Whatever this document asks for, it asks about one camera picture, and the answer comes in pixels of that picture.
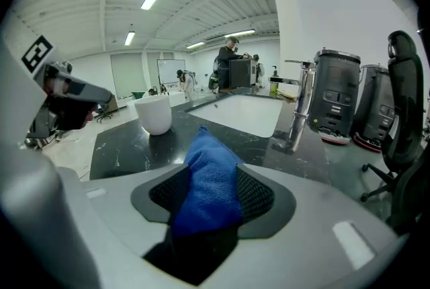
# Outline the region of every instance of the black appliance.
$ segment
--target black appliance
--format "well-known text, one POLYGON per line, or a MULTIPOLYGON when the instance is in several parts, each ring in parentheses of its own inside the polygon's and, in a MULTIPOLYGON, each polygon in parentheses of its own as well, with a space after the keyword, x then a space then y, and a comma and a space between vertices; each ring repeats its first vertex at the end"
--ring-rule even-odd
POLYGON ((257 80, 257 62, 253 59, 231 60, 230 87, 251 87, 257 80))
POLYGON ((394 100, 388 69, 380 65, 361 68, 359 104, 350 135, 372 151, 380 151, 394 121, 394 100))
POLYGON ((310 125, 321 133, 349 140, 357 103, 360 57, 323 49, 317 52, 314 61, 310 125))

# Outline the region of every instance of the chair backrest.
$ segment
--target chair backrest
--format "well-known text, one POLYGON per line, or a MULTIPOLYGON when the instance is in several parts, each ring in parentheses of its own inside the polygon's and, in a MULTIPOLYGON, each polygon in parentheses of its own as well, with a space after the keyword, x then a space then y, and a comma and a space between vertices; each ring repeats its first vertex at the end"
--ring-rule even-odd
POLYGON ((389 224, 399 235, 409 232, 418 215, 428 206, 429 155, 430 148, 426 147, 412 166, 400 176, 392 193, 389 224))
POLYGON ((421 142, 423 66, 408 34, 396 31, 388 39, 391 46, 388 70, 396 119, 382 145, 382 154, 389 170, 401 173, 416 159, 421 142))

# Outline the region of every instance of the red base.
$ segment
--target red base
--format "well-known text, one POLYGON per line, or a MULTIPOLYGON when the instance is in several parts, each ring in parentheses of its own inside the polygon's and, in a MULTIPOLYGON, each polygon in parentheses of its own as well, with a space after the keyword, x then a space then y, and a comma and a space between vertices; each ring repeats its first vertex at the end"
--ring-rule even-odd
POLYGON ((339 145, 339 146, 345 146, 349 143, 349 142, 342 142, 342 141, 338 141, 338 140, 331 140, 330 138, 325 138, 325 137, 321 137, 321 140, 323 140, 327 143, 333 143, 334 145, 339 145))
POLYGON ((375 152, 375 153, 381 153, 381 150, 380 150, 379 148, 376 148, 375 146, 372 146, 372 145, 370 145, 369 143, 367 143, 367 142, 365 142, 365 141, 361 140, 361 139, 359 138, 359 136, 357 136, 357 134, 355 134, 355 135, 354 135, 353 140, 354 140, 354 142, 355 142, 355 143, 357 143, 359 146, 362 146, 362 147, 364 147, 364 148, 366 148, 366 149, 369 149, 370 151, 375 152))

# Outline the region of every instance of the blue towel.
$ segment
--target blue towel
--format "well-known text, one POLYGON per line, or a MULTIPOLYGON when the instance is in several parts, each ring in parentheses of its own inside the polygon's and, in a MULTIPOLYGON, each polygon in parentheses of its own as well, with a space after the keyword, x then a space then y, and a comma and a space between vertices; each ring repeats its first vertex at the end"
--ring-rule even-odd
POLYGON ((242 220, 236 165, 243 163, 205 126, 194 138, 184 163, 189 165, 189 191, 172 224, 173 237, 213 231, 242 220))

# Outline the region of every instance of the chair wheel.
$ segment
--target chair wheel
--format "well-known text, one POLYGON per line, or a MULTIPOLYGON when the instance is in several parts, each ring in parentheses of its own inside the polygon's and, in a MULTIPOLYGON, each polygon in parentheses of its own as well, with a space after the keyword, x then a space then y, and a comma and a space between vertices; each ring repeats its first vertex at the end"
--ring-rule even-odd
POLYGON ((368 194, 362 194, 360 197, 360 200, 364 203, 368 200, 369 195, 368 194))

